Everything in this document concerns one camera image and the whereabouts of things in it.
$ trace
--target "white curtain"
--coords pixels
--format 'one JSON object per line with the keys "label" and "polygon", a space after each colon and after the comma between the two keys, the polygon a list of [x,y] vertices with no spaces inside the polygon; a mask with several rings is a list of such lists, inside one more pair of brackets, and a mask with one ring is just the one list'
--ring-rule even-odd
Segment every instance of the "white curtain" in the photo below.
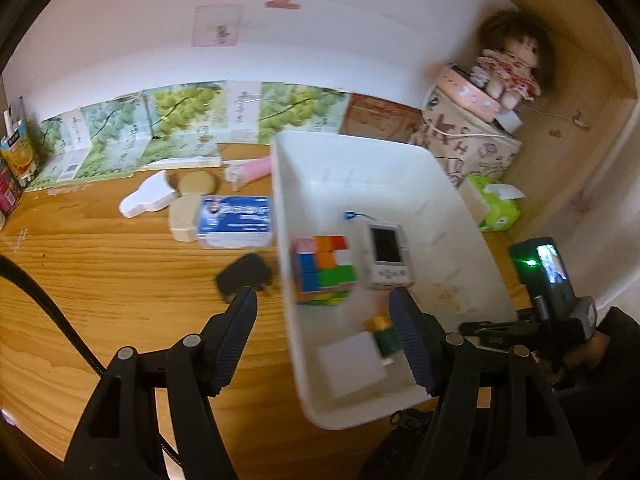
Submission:
{"label": "white curtain", "polygon": [[640,105],[583,192],[550,222],[578,296],[640,322]]}

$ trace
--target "white plastic bin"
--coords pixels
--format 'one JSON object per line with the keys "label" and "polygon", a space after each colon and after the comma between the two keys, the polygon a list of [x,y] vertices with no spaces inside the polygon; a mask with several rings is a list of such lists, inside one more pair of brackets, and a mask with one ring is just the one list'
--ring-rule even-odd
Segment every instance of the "white plastic bin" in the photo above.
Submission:
{"label": "white plastic bin", "polygon": [[306,417],[331,430],[350,428],[430,397],[411,375],[402,352],[388,377],[334,399],[318,347],[364,330],[388,292],[360,282],[339,306],[298,306],[290,245],[294,237],[345,235],[363,275],[362,221],[357,211],[402,224],[424,312],[448,332],[463,321],[515,320],[494,259],[462,199],[431,154],[418,146],[310,132],[282,132],[273,147],[273,191],[287,336],[298,397]]}

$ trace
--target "white wall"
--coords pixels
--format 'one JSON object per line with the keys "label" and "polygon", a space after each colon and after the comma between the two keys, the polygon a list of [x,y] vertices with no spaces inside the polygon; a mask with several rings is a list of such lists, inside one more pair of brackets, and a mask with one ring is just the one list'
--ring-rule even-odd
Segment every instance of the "white wall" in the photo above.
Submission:
{"label": "white wall", "polygon": [[244,5],[238,46],[191,47],[197,6],[229,0],[53,0],[4,69],[37,120],[126,92],[202,80],[285,81],[419,106],[437,67],[476,55],[509,0],[294,0]]}

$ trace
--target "white digital device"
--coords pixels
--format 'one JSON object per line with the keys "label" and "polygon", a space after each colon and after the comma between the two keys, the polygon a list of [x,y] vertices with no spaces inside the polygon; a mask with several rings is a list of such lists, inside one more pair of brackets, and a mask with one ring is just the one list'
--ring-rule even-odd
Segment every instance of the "white digital device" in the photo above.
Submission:
{"label": "white digital device", "polygon": [[366,221],[364,227],[367,286],[391,288],[413,285],[409,249],[402,226]]}

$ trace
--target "blue and white package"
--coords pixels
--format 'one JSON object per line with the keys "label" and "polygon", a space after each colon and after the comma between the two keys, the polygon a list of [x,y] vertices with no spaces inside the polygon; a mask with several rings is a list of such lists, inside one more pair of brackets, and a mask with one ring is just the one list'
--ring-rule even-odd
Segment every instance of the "blue and white package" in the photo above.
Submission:
{"label": "blue and white package", "polygon": [[271,244],[268,196],[202,197],[198,215],[198,239],[204,247],[239,249]]}

